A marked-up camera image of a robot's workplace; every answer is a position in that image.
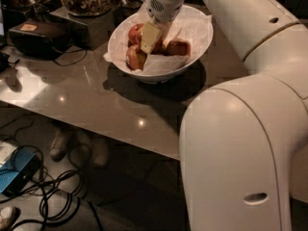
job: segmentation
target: shoe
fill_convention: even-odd
[[[8,206],[0,212],[0,231],[9,231],[14,223],[16,208]]]
[[[56,129],[56,135],[52,141],[49,154],[53,161],[58,162],[66,155],[69,149],[67,144],[72,135],[72,131],[66,126],[57,127]]]
[[[95,137],[92,140],[92,166],[95,168],[104,167],[108,163],[109,151],[105,137]]]

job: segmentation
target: table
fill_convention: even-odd
[[[247,75],[215,23],[214,29],[213,42],[199,61],[157,85],[126,76],[105,61],[107,41],[68,66],[26,57],[7,46],[2,52],[11,56],[10,61],[20,62],[15,71],[10,69],[10,78],[0,80],[0,100],[180,160],[179,130],[191,101],[210,86]],[[99,56],[97,67],[90,64],[94,53]],[[83,54],[65,53],[57,61],[70,64]]]

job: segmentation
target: white bowl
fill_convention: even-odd
[[[111,62],[124,73],[145,83],[156,84],[165,82],[183,73],[206,52],[213,38],[211,16],[193,7],[184,5],[174,20],[173,25],[180,25],[181,30],[178,33],[178,37],[187,39],[191,43],[192,53],[188,60],[180,68],[160,74],[146,74],[140,70],[132,71],[125,62],[128,49],[128,31],[133,25],[144,23],[147,20],[149,20],[147,13],[141,8],[137,13],[128,17],[116,27],[108,43],[108,53]]]

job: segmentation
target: white robotic arm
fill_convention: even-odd
[[[308,31],[275,0],[204,2],[251,75],[204,91],[184,115],[191,228],[291,231],[290,162],[308,142]],[[161,22],[173,15],[160,11]]]
[[[184,0],[146,0],[150,17],[162,24],[168,24],[180,13]]]

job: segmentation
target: black cable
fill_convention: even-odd
[[[86,48],[81,48],[81,49],[77,49],[77,50],[72,50],[72,51],[60,51],[58,49],[54,49],[55,51],[57,51],[58,53],[61,53],[61,54],[65,54],[65,53],[76,53],[76,52],[81,52],[81,51],[84,51],[84,50],[87,50]]]
[[[60,64],[57,60],[54,60],[53,62],[54,62],[54,64],[59,65],[59,66],[69,66],[69,65],[73,65],[73,64],[78,64],[79,62],[81,62],[88,55],[88,50],[87,49],[82,49],[82,50],[85,51],[85,55],[81,59],[79,59],[79,60],[77,60],[75,62],[72,62],[70,64]]]
[[[3,124],[0,126],[0,129],[14,123],[15,121],[17,121],[18,119],[20,119],[22,116],[17,117],[9,122],[7,122],[6,124]],[[33,125],[33,121],[31,120],[30,124],[23,126],[21,128],[18,128],[17,130],[15,130],[14,134],[12,136],[7,136],[5,138],[5,140],[12,140],[14,139],[18,132],[22,129],[28,128],[30,126]],[[41,202],[39,204],[38,207],[38,211],[40,216],[42,217],[42,220],[38,220],[38,219],[24,219],[20,222],[17,222],[11,230],[16,229],[17,227],[26,224],[26,223],[37,223],[40,225],[40,230],[45,230],[46,226],[51,226],[51,227],[57,227],[57,226],[61,226],[65,223],[67,223],[69,220],[71,220],[78,212],[80,205],[81,205],[81,198],[80,197],[76,197],[77,199],[77,203],[75,208],[73,209],[72,213],[68,215],[68,213],[71,211],[72,209],[72,203],[73,203],[73,199],[74,199],[74,194],[77,194],[82,188],[83,188],[83,177],[80,173],[80,171],[82,170],[82,168],[84,168],[84,166],[86,165],[86,163],[88,162],[88,160],[90,159],[90,147],[88,144],[84,144],[84,143],[79,143],[76,146],[85,146],[88,149],[88,157],[86,159],[86,161],[78,166],[77,164],[75,164],[70,157],[70,154],[68,155],[68,158],[70,160],[70,162],[76,167],[76,169],[72,169],[72,170],[68,170],[65,171],[63,173],[61,173],[56,179],[54,179],[51,175],[48,174],[48,170],[46,167],[44,167],[44,157],[43,154],[41,152],[40,149],[38,149],[37,147],[33,146],[33,145],[20,145],[18,148],[15,149],[15,151],[11,154],[10,159],[7,161],[10,168],[4,168],[4,169],[0,169],[0,175],[4,174],[4,173],[8,173],[8,172],[12,172],[12,171],[17,171],[17,167],[16,167],[16,158],[18,156],[18,153],[22,150],[22,149],[28,149],[31,152],[35,153],[36,156],[38,157],[38,161],[39,161],[39,169],[38,169],[38,180],[34,179],[32,175],[25,175],[25,177],[28,178],[28,180],[30,182],[32,182],[33,184],[26,188],[23,189],[22,191],[19,192],[15,192],[12,196],[8,197],[7,199],[1,200],[0,204],[9,202],[17,197],[20,197],[24,194],[29,194],[29,195],[39,195],[41,196]],[[48,205],[48,201],[50,200],[50,198],[58,193],[60,191],[59,186],[60,184],[66,180],[69,179],[73,176],[78,176],[79,177],[79,183],[76,186],[76,188],[72,191],[72,193],[68,193],[68,192],[64,192],[66,193],[66,202],[63,206],[63,208],[54,216],[50,216],[49,215],[49,205]],[[98,218],[98,215],[94,209],[94,207],[92,206],[91,203],[89,203],[91,210],[93,211],[95,220],[97,222],[97,225],[99,227],[99,230],[103,230],[102,225],[100,223],[100,220]]]
[[[299,0],[298,6],[297,6],[297,8],[295,9],[295,12],[294,12],[295,16],[299,16],[298,12],[299,12],[300,7],[303,5],[304,1],[305,0]]]
[[[99,231],[104,231],[104,228],[103,228],[103,226],[102,226],[102,223],[101,223],[100,220],[99,220],[99,217],[98,217],[98,215],[97,215],[97,212],[96,212],[96,210],[95,210],[93,204],[92,204],[91,202],[89,202],[89,201],[88,201],[88,204],[89,204],[89,206],[90,206],[90,208],[91,208],[91,210],[92,210],[92,212],[93,212],[93,214],[94,214],[94,218],[95,218],[96,223],[97,223],[97,225],[98,225]]]

